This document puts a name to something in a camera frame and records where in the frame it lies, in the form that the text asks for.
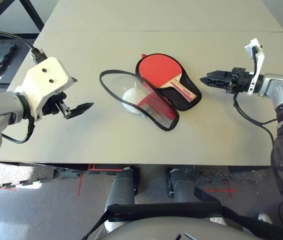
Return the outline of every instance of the cable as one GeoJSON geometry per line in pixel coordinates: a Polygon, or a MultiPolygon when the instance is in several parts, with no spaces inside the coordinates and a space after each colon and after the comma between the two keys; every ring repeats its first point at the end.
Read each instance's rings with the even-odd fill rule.
{"type": "Polygon", "coordinates": [[[31,50],[35,49],[35,47],[29,41],[27,41],[26,39],[24,39],[24,38],[22,38],[22,37],[20,37],[18,35],[15,35],[15,34],[12,34],[12,33],[8,33],[8,32],[4,32],[4,31],[0,31],[0,36],[5,36],[5,37],[9,37],[11,39],[16,39],[16,40],[22,41],[31,50]]]}
{"type": "Polygon", "coordinates": [[[283,201],[279,204],[279,206],[277,208],[277,212],[278,212],[279,219],[280,219],[281,223],[283,224],[283,217],[282,217],[282,214],[281,214],[282,205],[283,205],[283,201]]]}
{"type": "Polygon", "coordinates": [[[253,63],[254,63],[254,71],[253,71],[253,75],[250,79],[250,81],[246,82],[246,84],[242,85],[239,89],[238,92],[236,92],[233,96],[233,106],[235,107],[235,109],[237,110],[237,112],[244,118],[246,119],[247,121],[251,122],[252,124],[260,127],[261,129],[265,130],[268,134],[269,134],[269,137],[270,137],[270,140],[271,140],[271,144],[274,145],[274,137],[271,133],[271,131],[269,131],[266,127],[264,127],[263,125],[266,125],[266,124],[269,124],[269,123],[272,123],[274,121],[277,121],[276,118],[272,119],[272,120],[269,120],[269,121],[265,121],[265,122],[260,122],[260,121],[257,121],[253,118],[251,118],[250,116],[248,116],[244,110],[242,110],[242,108],[240,107],[238,101],[237,101],[237,96],[239,94],[239,92],[242,92],[243,89],[245,87],[247,87],[248,84],[251,83],[251,80],[255,77],[256,73],[257,73],[257,58],[256,58],[256,54],[257,54],[257,48],[256,47],[253,47],[252,48],[252,58],[253,58],[253,63]]]}
{"type": "Polygon", "coordinates": [[[5,138],[5,139],[15,143],[15,144],[23,144],[23,143],[27,142],[28,139],[30,139],[30,137],[32,136],[33,131],[35,129],[35,124],[34,123],[35,123],[35,119],[32,116],[30,116],[28,118],[28,131],[27,131],[27,135],[26,135],[26,137],[23,140],[16,140],[16,139],[14,139],[14,138],[12,138],[10,136],[7,136],[7,135],[5,135],[3,133],[1,134],[1,136],[3,138],[5,138]]]}
{"type": "MultiPolygon", "coordinates": [[[[254,62],[254,72],[253,72],[253,75],[251,77],[251,80],[255,77],[256,73],[257,73],[257,58],[256,58],[256,54],[257,54],[257,48],[256,47],[253,47],[252,48],[252,58],[253,58],[253,62],[254,62]]],[[[242,109],[241,107],[239,106],[239,103],[237,102],[237,96],[239,94],[239,92],[242,92],[243,89],[248,85],[250,84],[250,81],[248,81],[246,84],[242,85],[241,88],[239,89],[238,92],[236,92],[233,96],[233,106],[236,108],[237,112],[244,118],[246,119],[247,121],[251,122],[252,124],[262,128],[263,130],[265,130],[269,136],[270,136],[270,140],[271,140],[271,144],[274,146],[274,137],[272,135],[272,133],[266,128],[264,127],[263,125],[265,124],[269,124],[271,122],[274,121],[274,119],[272,120],[269,120],[269,121],[266,121],[266,122],[260,122],[260,121],[257,121],[253,118],[251,118],[250,116],[248,116],[242,109]]],[[[270,166],[271,166],[271,170],[272,170],[272,173],[273,173],[273,176],[274,176],[274,179],[275,179],[275,182],[276,182],[276,185],[280,191],[280,194],[282,195],[283,197],[283,179],[281,178],[281,176],[279,175],[279,172],[278,172],[278,169],[274,163],[274,159],[273,159],[273,151],[274,149],[271,151],[271,157],[270,157],[270,166]]]]}
{"type": "Polygon", "coordinates": [[[104,229],[105,225],[102,225],[102,228],[99,230],[99,232],[97,233],[96,237],[94,238],[94,240],[97,240],[97,238],[100,236],[102,230],[104,229]]]}

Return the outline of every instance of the white bracket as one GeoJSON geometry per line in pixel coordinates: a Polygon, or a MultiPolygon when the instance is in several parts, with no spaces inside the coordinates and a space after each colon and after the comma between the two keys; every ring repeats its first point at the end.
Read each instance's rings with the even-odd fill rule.
{"type": "Polygon", "coordinates": [[[54,57],[49,57],[27,71],[21,86],[15,90],[26,97],[30,114],[35,121],[42,118],[42,108],[47,100],[73,85],[74,80],[54,57]]]}
{"type": "Polygon", "coordinates": [[[250,41],[250,44],[245,46],[246,52],[250,58],[250,60],[253,60],[253,47],[256,47],[258,52],[256,53],[256,59],[257,59],[257,70],[256,70],[256,74],[255,76],[252,78],[251,82],[250,82],[250,86],[249,89],[247,91],[247,95],[252,95],[254,93],[254,89],[256,86],[256,82],[257,79],[260,75],[262,66],[263,66],[263,62],[265,59],[265,55],[263,52],[263,49],[261,47],[261,45],[259,44],[257,38],[254,38],[253,40],[250,41]]]}

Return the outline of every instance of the paddle handle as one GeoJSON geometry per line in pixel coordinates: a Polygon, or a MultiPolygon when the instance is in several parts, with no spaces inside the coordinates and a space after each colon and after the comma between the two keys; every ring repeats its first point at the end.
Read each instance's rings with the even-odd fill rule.
{"type": "Polygon", "coordinates": [[[172,79],[169,84],[170,87],[176,89],[189,103],[197,97],[176,79],[172,79]]]}

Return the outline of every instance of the white table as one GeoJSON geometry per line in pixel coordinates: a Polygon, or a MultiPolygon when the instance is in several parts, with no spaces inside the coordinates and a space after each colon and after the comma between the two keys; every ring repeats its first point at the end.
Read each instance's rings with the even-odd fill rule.
{"type": "MultiPolygon", "coordinates": [[[[61,114],[44,117],[24,144],[4,140],[0,161],[269,165],[272,146],[267,133],[238,115],[231,94],[199,79],[233,67],[251,71],[253,63],[244,46],[255,37],[266,55],[262,73],[283,74],[283,29],[260,0],[249,1],[251,10],[245,0],[219,2],[60,0],[35,45],[62,61],[78,79],[66,91],[70,107],[95,104],[70,120],[61,114]],[[134,72],[141,54],[151,53],[176,58],[202,92],[196,106],[179,112],[179,123],[170,132],[127,112],[99,83],[100,72],[134,72]]],[[[30,57],[24,60],[11,90],[33,65],[30,57]]],[[[270,99],[244,94],[238,98],[251,117],[275,117],[270,99]]],[[[268,127],[276,133],[275,123],[268,127]]],[[[26,131],[23,121],[4,133],[22,139],[26,131]]]]}

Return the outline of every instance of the mesh pocket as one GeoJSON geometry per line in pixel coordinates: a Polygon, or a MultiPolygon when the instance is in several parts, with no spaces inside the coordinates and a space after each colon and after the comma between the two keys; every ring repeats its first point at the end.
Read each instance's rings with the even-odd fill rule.
{"type": "Polygon", "coordinates": [[[172,105],[158,94],[145,79],[121,70],[103,71],[99,80],[104,89],[124,109],[132,114],[147,116],[164,131],[172,130],[179,115],[172,105]]]}

